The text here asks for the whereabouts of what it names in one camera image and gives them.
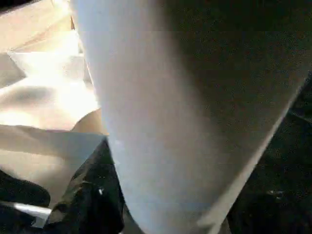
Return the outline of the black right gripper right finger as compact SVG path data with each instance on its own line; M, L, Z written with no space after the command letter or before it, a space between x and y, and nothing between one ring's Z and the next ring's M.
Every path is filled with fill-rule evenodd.
M310 234L311 164L261 160L227 220L233 234Z

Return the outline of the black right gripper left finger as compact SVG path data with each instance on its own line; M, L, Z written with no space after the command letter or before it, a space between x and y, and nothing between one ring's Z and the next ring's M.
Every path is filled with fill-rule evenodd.
M107 139L72 176L46 221L48 234L118 234L124 198Z

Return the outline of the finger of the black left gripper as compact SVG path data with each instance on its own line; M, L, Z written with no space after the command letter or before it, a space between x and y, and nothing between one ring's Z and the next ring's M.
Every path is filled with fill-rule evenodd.
M49 192L31 181L18 179L0 171L0 200L27 205L48 207Z

